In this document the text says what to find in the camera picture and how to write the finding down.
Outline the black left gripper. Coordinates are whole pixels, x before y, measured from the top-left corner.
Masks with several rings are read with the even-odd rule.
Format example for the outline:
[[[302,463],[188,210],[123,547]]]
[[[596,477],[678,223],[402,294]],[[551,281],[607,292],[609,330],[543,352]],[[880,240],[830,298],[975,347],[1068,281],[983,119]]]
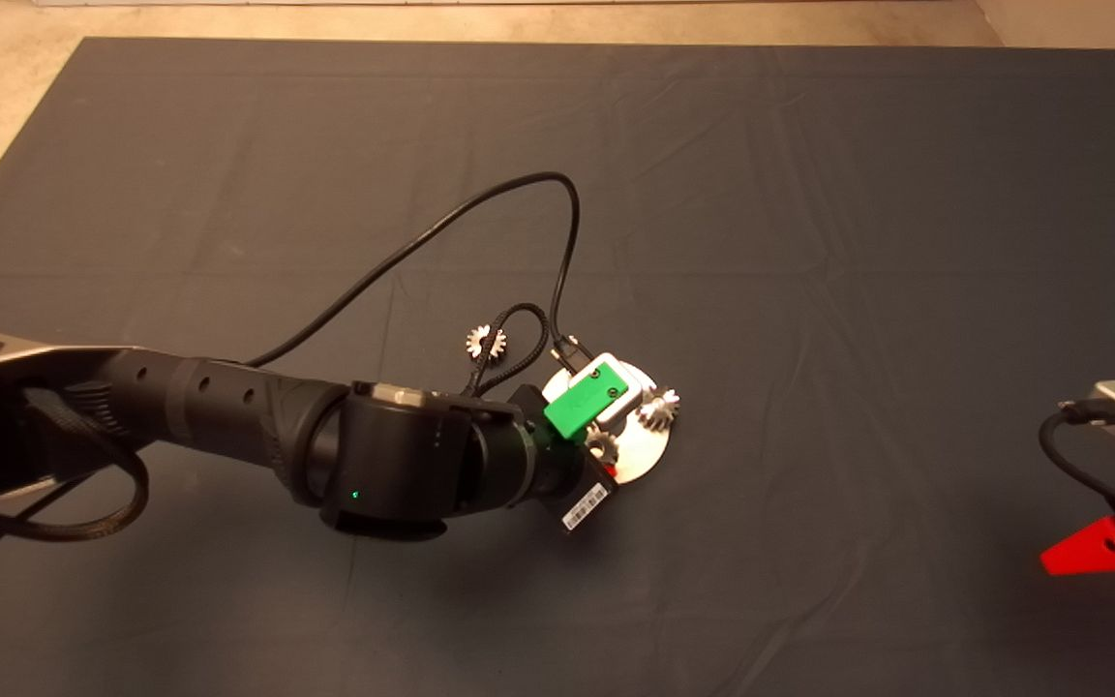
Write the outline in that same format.
[[[618,495],[615,465],[589,449],[588,433],[563,436],[544,413],[549,401],[535,385],[521,385],[510,396],[523,416],[532,477],[526,501],[536,501],[568,534],[597,520]]]

